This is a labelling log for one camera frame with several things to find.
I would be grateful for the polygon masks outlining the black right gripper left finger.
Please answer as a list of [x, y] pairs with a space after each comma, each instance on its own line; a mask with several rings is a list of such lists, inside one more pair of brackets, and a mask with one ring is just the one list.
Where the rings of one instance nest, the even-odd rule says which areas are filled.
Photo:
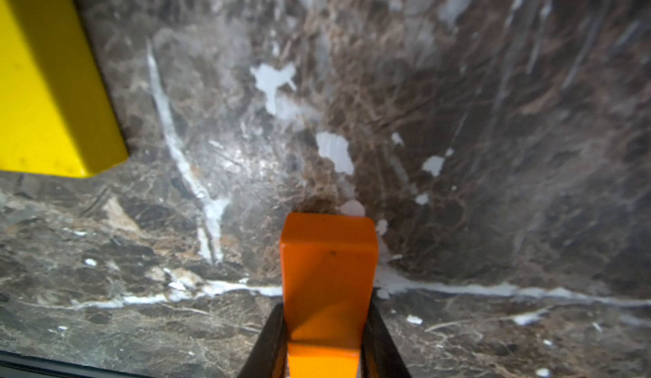
[[283, 378], [288, 370], [288, 328], [282, 303], [266, 320], [238, 378]]

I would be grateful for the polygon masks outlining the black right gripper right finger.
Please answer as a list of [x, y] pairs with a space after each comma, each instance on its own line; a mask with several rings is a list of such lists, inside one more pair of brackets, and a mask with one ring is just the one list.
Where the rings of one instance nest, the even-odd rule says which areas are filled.
[[412, 378], [374, 303], [364, 325], [360, 359], [361, 377]]

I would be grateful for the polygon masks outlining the long yellow building block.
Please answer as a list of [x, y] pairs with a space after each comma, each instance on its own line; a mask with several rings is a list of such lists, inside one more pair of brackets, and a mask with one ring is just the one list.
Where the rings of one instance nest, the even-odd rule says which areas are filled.
[[73, 0], [1, 0], [1, 169], [88, 178], [128, 151]]

